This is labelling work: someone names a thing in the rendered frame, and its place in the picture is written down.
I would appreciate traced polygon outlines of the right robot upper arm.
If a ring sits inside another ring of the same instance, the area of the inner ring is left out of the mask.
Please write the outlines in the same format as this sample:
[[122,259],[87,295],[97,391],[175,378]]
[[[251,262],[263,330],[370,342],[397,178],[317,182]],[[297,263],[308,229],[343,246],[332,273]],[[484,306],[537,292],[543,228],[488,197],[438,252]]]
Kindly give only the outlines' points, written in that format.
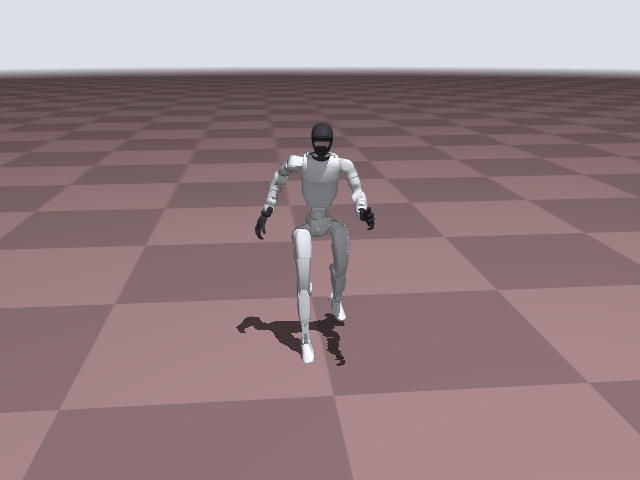
[[275,183],[284,185],[288,180],[288,175],[299,172],[303,164],[303,158],[304,157],[299,157],[297,155],[289,156],[280,169],[276,171],[278,176]]

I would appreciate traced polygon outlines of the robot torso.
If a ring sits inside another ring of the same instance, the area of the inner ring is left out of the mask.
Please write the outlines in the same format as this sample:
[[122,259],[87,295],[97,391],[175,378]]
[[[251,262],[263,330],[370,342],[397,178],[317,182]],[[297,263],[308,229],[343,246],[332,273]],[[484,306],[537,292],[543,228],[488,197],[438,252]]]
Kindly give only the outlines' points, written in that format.
[[340,175],[339,157],[335,153],[328,152],[326,161],[317,161],[317,154],[307,152],[302,157],[302,194],[306,203],[311,208],[310,214],[305,217],[309,224],[311,237],[320,237],[330,234],[332,231],[332,218],[326,208],[330,207],[337,195],[338,180]]

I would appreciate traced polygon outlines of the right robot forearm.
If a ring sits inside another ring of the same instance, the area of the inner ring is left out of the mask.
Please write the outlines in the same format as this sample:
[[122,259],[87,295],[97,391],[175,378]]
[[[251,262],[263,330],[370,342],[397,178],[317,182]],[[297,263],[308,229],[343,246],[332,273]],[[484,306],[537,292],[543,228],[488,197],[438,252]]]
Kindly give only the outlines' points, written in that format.
[[273,208],[273,212],[274,212],[274,207],[275,207],[275,204],[277,202],[279,192],[281,191],[281,187],[279,185],[275,184],[275,182],[277,180],[277,176],[278,176],[278,173],[275,172],[273,177],[272,177],[272,180],[270,182],[269,192],[268,192],[268,195],[267,195],[267,198],[266,198],[266,203],[263,206],[263,211],[264,212],[266,212],[268,207],[272,207]]

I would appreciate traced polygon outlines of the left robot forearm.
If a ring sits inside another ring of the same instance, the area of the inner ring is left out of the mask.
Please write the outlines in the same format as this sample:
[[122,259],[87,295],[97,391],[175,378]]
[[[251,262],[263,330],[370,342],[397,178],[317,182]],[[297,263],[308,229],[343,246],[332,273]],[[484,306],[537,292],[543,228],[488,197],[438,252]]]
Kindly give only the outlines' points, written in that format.
[[367,207],[368,207],[367,197],[366,197],[366,194],[362,191],[362,198],[357,199],[355,202],[357,219],[360,219],[360,211],[358,209],[359,208],[367,209]]

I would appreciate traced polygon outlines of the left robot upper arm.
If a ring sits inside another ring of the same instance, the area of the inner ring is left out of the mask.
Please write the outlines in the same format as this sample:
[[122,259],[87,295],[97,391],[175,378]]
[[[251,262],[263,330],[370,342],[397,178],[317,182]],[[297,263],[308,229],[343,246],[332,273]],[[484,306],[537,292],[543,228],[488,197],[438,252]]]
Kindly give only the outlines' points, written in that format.
[[339,158],[340,171],[347,173],[347,181],[348,184],[353,191],[353,195],[351,196],[353,203],[355,204],[356,200],[362,198],[362,187],[361,182],[356,171],[356,168],[352,161],[348,159]]

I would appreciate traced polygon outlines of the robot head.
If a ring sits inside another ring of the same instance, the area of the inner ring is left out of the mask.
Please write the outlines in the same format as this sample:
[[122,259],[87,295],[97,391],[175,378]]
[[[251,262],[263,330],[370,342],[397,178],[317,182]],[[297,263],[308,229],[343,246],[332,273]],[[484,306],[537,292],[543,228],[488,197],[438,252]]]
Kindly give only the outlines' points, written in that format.
[[[314,148],[315,152],[310,153],[310,155],[312,154],[317,154],[318,157],[314,157],[312,155],[312,157],[317,160],[317,161],[326,161],[330,158],[330,156],[325,157],[325,155],[329,152],[331,146],[332,146],[332,142],[333,142],[333,131],[332,128],[326,124],[326,123],[318,123],[316,124],[313,129],[312,129],[312,133],[311,133],[311,137],[312,137],[312,145]],[[315,147],[315,143],[314,142],[318,142],[318,141],[323,141],[323,142],[330,142],[329,147],[327,148],[326,146],[316,146]],[[329,153],[330,155],[332,155],[331,153]]]

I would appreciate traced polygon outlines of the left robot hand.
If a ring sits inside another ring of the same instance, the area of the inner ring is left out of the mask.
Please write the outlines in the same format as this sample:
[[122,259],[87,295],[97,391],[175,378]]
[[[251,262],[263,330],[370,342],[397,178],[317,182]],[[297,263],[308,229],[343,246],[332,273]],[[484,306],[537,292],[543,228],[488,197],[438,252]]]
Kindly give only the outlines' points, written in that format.
[[368,228],[367,230],[374,229],[374,224],[375,224],[374,220],[375,220],[375,218],[373,217],[374,213],[372,213],[370,211],[371,208],[370,207],[368,207],[367,209],[359,208],[358,210],[360,211],[360,220],[366,221],[368,226],[370,226],[370,228]]

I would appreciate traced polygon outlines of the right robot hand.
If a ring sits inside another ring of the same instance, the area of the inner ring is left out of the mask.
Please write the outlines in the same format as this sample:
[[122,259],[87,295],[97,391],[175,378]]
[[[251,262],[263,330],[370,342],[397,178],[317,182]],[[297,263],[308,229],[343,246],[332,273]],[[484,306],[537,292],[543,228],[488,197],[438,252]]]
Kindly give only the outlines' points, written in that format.
[[260,218],[258,219],[257,225],[255,227],[255,233],[258,236],[259,239],[263,239],[263,237],[261,237],[261,230],[263,231],[263,233],[265,234],[265,223],[267,220],[267,217],[270,217],[271,214],[273,212],[273,208],[272,207],[268,207],[266,212],[261,211],[262,215],[260,216]]

